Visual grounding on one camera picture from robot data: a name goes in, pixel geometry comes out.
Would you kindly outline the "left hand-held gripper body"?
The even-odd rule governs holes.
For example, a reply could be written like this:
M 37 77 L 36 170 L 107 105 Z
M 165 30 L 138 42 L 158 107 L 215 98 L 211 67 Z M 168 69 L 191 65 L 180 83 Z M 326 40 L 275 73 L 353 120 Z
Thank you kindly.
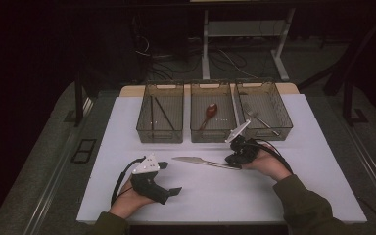
M 142 162 L 132 170 L 131 184 L 139 195 L 152 199 L 154 202 L 164 205 L 169 196 L 169 190 L 159 186 L 155 177 L 160 169 L 159 161 L 154 154 L 145 157 Z

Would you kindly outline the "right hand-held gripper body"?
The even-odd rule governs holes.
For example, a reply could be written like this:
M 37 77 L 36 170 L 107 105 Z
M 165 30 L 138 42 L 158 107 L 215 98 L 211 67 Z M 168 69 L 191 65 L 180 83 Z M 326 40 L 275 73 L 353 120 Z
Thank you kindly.
M 247 139 L 242 135 L 242 132 L 250 123 L 251 121 L 247 119 L 239 127 L 233 129 L 225 140 L 226 143 L 230 144 L 230 149 L 233 151 L 232 154 L 241 157 L 240 164 L 247 164 L 253 161 L 260 150 L 260 144 L 254 139 Z

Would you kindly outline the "steel table knife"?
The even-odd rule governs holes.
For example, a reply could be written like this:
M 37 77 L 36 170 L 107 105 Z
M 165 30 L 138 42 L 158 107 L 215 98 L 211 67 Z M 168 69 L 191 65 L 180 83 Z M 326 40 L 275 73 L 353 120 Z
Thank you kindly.
M 198 165 L 210 165 L 210 166 L 215 166 L 215 167 L 240 170 L 234 166 L 235 164 L 215 163 L 215 162 L 203 160 L 202 158 L 199 158 L 199 157 L 173 157 L 172 159 L 176 161 L 198 164 Z

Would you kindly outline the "steel fork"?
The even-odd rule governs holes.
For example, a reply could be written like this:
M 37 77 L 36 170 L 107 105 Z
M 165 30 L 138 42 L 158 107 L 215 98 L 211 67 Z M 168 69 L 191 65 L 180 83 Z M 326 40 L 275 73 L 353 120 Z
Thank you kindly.
M 250 107 L 250 105 L 248 103 L 245 103 L 243 105 L 243 108 L 244 108 L 244 111 L 252 118 L 255 118 L 257 119 L 261 124 L 263 124 L 266 128 L 270 129 L 271 132 L 276 135 L 276 136 L 280 136 L 280 133 L 277 132 L 276 130 L 274 130 L 268 123 L 266 123 L 263 119 L 261 119 L 259 117 L 259 114 L 257 112 L 254 112 L 252 110 L 252 108 Z

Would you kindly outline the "smoky clear plastic bin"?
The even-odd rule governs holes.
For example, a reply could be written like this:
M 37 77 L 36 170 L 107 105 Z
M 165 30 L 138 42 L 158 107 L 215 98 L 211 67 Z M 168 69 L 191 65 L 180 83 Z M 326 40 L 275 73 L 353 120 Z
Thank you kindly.
M 200 126 L 208 105 L 216 103 L 217 113 L 206 128 Z M 230 83 L 225 80 L 199 80 L 191 83 L 190 129 L 193 143 L 223 143 L 237 127 Z
M 278 88 L 273 82 L 263 82 L 256 79 L 236 79 L 234 90 L 235 104 L 240 124 L 247 119 L 251 123 L 243 131 L 247 138 L 265 141 L 285 141 L 294 125 L 283 103 Z M 250 117 L 243 108 L 248 103 L 258 116 L 268 123 L 280 136 L 274 135 L 254 117 Z
M 154 99 L 154 131 L 150 124 L 150 95 L 157 97 L 175 130 L 167 123 Z M 183 142 L 184 83 L 173 81 L 151 81 L 145 86 L 144 96 L 136 124 L 142 143 L 179 144 Z

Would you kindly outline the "brown wooden spoon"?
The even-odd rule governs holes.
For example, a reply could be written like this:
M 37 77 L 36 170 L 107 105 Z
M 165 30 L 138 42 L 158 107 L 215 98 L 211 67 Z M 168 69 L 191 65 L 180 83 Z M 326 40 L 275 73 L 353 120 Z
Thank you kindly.
M 216 115 L 216 113 L 217 113 L 217 104 L 212 103 L 212 104 L 208 105 L 208 107 L 206 108 L 206 117 L 205 117 L 203 123 L 200 126 L 200 131 L 202 131 L 206 128 L 209 120 L 211 118 L 213 118 Z

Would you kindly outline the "person's right hand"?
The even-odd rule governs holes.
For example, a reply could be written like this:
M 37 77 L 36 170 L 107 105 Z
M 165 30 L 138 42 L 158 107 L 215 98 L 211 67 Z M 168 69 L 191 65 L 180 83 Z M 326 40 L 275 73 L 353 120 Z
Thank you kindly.
M 272 154 L 265 150 L 260 150 L 256 158 L 250 163 L 243 164 L 244 169 L 254 169 L 275 180 L 276 182 L 291 176 L 292 173 Z

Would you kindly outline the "person's left hand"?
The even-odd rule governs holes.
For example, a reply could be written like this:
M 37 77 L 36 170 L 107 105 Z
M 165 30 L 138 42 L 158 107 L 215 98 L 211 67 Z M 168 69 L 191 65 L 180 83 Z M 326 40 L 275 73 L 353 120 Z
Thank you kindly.
M 127 180 L 121 187 L 119 196 L 109 209 L 109 213 L 127 219 L 142 207 L 152 203 L 152 199 L 139 195 L 134 191 L 130 180 Z

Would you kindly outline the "black metal stand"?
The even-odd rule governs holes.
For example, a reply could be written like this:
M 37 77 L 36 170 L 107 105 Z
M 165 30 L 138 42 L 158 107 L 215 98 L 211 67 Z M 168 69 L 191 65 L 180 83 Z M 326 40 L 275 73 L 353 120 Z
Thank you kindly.
M 343 118 L 349 126 L 368 122 L 363 111 L 353 107 L 353 85 L 349 81 L 344 83 Z

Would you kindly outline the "white metal stand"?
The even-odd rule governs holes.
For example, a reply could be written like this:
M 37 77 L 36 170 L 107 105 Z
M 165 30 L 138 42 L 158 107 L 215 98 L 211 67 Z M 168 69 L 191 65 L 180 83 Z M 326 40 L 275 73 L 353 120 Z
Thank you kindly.
M 210 21 L 209 11 L 204 11 L 203 23 L 203 52 L 202 52 L 202 78 L 210 79 L 209 39 L 216 37 L 277 37 L 277 46 L 270 51 L 271 58 L 277 68 L 282 81 L 289 81 L 286 68 L 282 62 L 284 49 L 289 29 L 292 25 L 296 9 L 288 10 L 284 20 L 254 20 L 254 21 Z

